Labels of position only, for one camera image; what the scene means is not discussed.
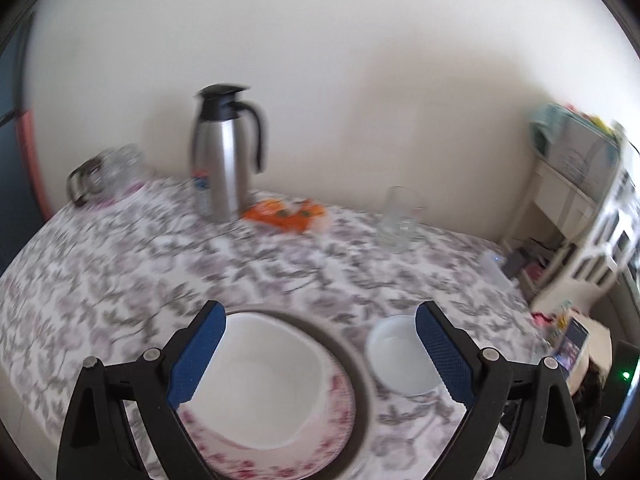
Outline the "small white bowl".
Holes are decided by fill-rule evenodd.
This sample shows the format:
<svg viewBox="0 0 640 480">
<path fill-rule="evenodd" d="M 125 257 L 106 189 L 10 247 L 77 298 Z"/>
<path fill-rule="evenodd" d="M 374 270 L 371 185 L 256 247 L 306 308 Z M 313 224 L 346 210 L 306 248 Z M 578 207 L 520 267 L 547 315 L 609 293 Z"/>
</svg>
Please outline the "small white bowl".
<svg viewBox="0 0 640 480">
<path fill-rule="evenodd" d="M 364 353 L 375 377 L 394 393 L 423 396 L 442 383 L 411 315 L 379 320 L 367 336 Z"/>
</svg>

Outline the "white square bowl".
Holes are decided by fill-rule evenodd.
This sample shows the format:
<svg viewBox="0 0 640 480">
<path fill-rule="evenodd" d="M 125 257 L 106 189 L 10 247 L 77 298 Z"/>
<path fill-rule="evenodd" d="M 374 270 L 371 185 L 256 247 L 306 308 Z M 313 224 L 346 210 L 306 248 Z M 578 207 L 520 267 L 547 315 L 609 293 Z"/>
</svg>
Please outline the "white square bowl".
<svg viewBox="0 0 640 480">
<path fill-rule="evenodd" d="M 302 330 L 270 315 L 233 313 L 182 408 L 241 448 L 282 448 L 326 404 L 331 370 L 329 352 Z"/>
</svg>

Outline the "smartphone on stand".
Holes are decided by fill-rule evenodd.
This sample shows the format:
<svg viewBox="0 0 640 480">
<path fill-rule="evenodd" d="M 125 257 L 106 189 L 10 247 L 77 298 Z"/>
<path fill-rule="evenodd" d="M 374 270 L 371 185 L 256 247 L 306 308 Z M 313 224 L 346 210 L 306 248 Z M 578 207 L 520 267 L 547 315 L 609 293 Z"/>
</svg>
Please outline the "smartphone on stand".
<svg viewBox="0 0 640 480">
<path fill-rule="evenodd" d="M 582 322 L 571 318 L 565 327 L 560 342 L 552 354 L 553 359 L 559 364 L 559 368 L 565 379 L 570 377 L 582 357 L 589 338 L 589 330 Z"/>
</svg>

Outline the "floral pink rimmed plate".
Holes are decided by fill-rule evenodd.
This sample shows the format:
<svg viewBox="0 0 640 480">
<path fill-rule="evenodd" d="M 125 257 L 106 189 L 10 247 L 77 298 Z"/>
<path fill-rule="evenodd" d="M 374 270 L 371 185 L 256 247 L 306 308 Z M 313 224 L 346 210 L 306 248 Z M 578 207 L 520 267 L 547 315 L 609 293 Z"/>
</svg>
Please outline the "floral pink rimmed plate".
<svg viewBox="0 0 640 480">
<path fill-rule="evenodd" d="M 305 422 L 293 442 L 272 450 L 239 446 L 214 433 L 192 408 L 178 414 L 184 428 L 216 474 L 228 479 L 305 479 L 332 463 L 342 452 L 355 425 L 356 401 L 348 375 L 329 359 L 326 404 Z"/>
</svg>

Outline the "floral grey tablecloth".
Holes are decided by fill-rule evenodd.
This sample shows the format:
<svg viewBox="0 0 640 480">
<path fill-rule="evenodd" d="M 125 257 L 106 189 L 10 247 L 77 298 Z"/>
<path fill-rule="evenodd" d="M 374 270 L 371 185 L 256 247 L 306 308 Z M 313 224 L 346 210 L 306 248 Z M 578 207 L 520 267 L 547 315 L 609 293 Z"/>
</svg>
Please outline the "floral grey tablecloth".
<svg viewBox="0 0 640 480">
<path fill-rule="evenodd" d="M 328 322 L 362 350 L 381 318 L 434 300 L 480 347 L 535 363 L 546 351 L 522 295 L 478 259 L 486 240 L 419 226 L 401 252 L 374 214 L 331 207 L 320 233 L 200 218 L 190 185 L 163 179 L 101 210 L 63 207 L 1 278 L 1 417 L 32 469 L 55 475 L 81 362 L 133 360 L 160 347 L 209 299 Z"/>
</svg>

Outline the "black power adapter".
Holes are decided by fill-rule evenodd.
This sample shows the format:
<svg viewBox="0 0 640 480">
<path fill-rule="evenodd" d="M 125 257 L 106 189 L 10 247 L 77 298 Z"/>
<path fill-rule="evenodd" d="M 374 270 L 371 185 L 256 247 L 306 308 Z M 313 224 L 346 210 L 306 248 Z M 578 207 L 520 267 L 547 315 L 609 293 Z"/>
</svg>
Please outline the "black power adapter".
<svg viewBox="0 0 640 480">
<path fill-rule="evenodd" d="M 529 259 L 530 252 L 527 249 L 516 248 L 506 256 L 501 271 L 508 280 L 516 278 L 524 266 L 529 263 Z"/>
</svg>

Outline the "round metal tray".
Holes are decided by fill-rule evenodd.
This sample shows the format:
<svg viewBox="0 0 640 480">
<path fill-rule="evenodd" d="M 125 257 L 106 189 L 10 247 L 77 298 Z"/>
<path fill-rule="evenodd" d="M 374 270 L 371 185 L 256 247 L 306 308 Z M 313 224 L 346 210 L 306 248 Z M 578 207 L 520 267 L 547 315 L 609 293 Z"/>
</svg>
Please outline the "round metal tray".
<svg viewBox="0 0 640 480">
<path fill-rule="evenodd" d="M 315 318 L 306 312 L 278 309 L 270 304 L 249 304 L 226 309 L 228 316 L 244 312 L 265 314 L 302 330 L 326 348 L 340 363 L 354 390 L 354 428 L 340 454 L 310 478 L 357 479 L 370 460 L 371 444 L 378 429 L 375 418 L 374 382 L 363 357 L 329 321 L 323 318 Z"/>
</svg>

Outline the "white power strip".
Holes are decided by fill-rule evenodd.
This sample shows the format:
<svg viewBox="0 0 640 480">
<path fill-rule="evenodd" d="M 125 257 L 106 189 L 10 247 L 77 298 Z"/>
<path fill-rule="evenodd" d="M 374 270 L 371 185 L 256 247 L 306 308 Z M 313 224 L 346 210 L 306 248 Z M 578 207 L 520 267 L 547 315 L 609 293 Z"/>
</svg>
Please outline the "white power strip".
<svg viewBox="0 0 640 480">
<path fill-rule="evenodd" d="M 503 255 L 499 255 L 492 250 L 486 250 L 480 255 L 478 263 L 482 267 L 488 278 L 501 290 L 510 292 L 516 289 L 518 281 L 515 278 L 508 278 L 503 273 L 502 266 L 506 262 Z"/>
</svg>

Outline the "white shelf unit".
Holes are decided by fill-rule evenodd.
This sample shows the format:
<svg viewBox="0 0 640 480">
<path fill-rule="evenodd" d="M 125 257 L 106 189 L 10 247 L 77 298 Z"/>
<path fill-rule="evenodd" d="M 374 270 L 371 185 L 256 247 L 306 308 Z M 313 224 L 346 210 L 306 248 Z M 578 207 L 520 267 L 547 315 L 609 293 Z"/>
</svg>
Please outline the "white shelf unit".
<svg viewBox="0 0 640 480">
<path fill-rule="evenodd" d="M 501 245 L 530 252 L 516 279 L 532 311 L 588 312 L 639 248 L 639 152 L 617 122 L 556 103 L 529 140 L 537 161 Z"/>
</svg>

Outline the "clear glass mug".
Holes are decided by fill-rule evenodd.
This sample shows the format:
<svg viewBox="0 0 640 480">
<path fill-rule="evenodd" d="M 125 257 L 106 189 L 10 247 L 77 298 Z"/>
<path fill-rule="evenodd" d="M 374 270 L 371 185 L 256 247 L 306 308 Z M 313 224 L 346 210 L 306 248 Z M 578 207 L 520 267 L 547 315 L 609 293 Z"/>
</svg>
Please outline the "clear glass mug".
<svg viewBox="0 0 640 480">
<path fill-rule="evenodd" d="M 378 244 L 395 252 L 407 247 L 421 221 L 423 209 L 422 197 L 416 191 L 404 186 L 389 188 L 378 222 Z"/>
</svg>

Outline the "upturned glass cup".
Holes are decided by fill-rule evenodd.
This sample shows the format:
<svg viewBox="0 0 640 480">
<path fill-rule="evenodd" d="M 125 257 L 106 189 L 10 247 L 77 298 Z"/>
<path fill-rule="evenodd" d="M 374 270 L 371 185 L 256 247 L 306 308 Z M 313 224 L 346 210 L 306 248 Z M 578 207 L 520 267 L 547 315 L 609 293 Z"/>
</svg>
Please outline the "upturned glass cup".
<svg viewBox="0 0 640 480">
<path fill-rule="evenodd" d="M 107 197 L 119 200 L 144 185 L 144 153 L 137 144 L 106 150 L 101 160 L 103 191 Z"/>
</svg>

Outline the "orange snack packet left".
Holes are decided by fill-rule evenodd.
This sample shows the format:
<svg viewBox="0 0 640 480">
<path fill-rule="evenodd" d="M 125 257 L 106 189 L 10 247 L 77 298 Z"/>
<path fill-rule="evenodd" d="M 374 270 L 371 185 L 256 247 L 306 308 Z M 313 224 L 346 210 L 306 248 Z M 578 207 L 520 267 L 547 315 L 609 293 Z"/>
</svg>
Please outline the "orange snack packet left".
<svg viewBox="0 0 640 480">
<path fill-rule="evenodd" d="M 242 214 L 242 218 L 268 224 L 268 226 L 274 226 L 282 230 L 289 229 L 292 226 L 292 214 L 288 206 L 286 206 L 286 203 L 282 202 L 282 200 L 276 200 L 275 198 L 260 200 L 253 206 L 250 206 L 250 208 Z"/>
</svg>

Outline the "orange snack packet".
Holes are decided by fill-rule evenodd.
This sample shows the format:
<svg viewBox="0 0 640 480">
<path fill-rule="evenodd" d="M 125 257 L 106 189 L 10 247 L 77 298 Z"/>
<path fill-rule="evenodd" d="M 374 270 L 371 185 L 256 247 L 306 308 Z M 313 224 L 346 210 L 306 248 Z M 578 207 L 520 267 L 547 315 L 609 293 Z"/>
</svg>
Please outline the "orange snack packet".
<svg viewBox="0 0 640 480">
<path fill-rule="evenodd" d="M 286 227 L 297 233 L 324 233 L 331 226 L 329 211 L 313 200 L 304 200 L 296 205 L 286 218 Z"/>
<path fill-rule="evenodd" d="M 292 226 L 292 214 L 288 206 L 286 206 L 286 203 L 282 202 L 282 200 L 276 200 L 275 198 L 260 200 L 253 206 L 250 206 L 250 208 L 242 214 L 242 218 L 268 224 L 268 226 L 274 226 L 282 230 L 289 229 Z"/>
</svg>

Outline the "orange snack packet right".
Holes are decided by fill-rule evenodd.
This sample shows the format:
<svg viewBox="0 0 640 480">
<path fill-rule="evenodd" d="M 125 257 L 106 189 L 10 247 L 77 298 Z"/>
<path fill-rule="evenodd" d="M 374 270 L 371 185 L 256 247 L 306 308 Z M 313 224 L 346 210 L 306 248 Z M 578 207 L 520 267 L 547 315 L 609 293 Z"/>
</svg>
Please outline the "orange snack packet right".
<svg viewBox="0 0 640 480">
<path fill-rule="evenodd" d="M 297 233 L 324 233 L 331 226 L 329 211 L 313 200 L 304 200 L 296 205 L 286 218 L 286 227 Z"/>
</svg>

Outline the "stainless steel thermos jug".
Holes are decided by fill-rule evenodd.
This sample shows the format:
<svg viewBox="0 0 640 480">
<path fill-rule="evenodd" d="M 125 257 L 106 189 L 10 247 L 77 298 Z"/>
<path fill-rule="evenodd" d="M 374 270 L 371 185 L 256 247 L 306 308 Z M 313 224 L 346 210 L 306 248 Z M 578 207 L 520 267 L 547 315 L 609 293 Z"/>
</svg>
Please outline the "stainless steel thermos jug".
<svg viewBox="0 0 640 480">
<path fill-rule="evenodd" d="M 245 88 L 211 84 L 198 92 L 190 145 L 198 212 L 214 223 L 235 222 L 250 206 L 250 174 L 265 168 L 266 124 L 259 108 L 239 99 Z"/>
</svg>

